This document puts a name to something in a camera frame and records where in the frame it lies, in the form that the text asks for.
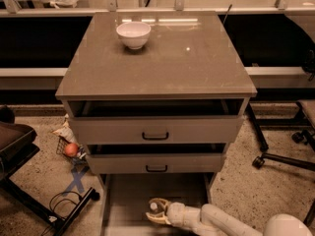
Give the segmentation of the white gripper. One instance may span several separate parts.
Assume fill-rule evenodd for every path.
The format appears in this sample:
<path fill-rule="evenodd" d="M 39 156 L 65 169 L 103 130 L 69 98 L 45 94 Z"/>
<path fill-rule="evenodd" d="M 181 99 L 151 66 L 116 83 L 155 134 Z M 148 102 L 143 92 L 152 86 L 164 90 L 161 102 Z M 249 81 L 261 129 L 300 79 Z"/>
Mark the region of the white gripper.
<path fill-rule="evenodd" d="M 182 203 L 171 203 L 163 198 L 153 198 L 149 201 L 149 205 L 156 202 L 158 205 L 158 213 L 147 212 L 147 219 L 156 224 L 172 225 L 182 228 L 185 225 L 185 208 Z"/>

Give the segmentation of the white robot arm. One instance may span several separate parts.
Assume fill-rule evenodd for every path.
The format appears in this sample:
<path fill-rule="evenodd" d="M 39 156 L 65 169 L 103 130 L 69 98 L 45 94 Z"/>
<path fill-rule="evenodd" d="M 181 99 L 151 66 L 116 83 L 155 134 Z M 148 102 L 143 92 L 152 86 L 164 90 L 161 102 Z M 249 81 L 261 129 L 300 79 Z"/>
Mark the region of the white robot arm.
<path fill-rule="evenodd" d="M 302 221 L 285 213 L 272 216 L 259 232 L 211 204 L 196 208 L 162 198 L 153 198 L 149 204 L 150 211 L 146 213 L 149 221 L 198 236 L 313 236 Z"/>

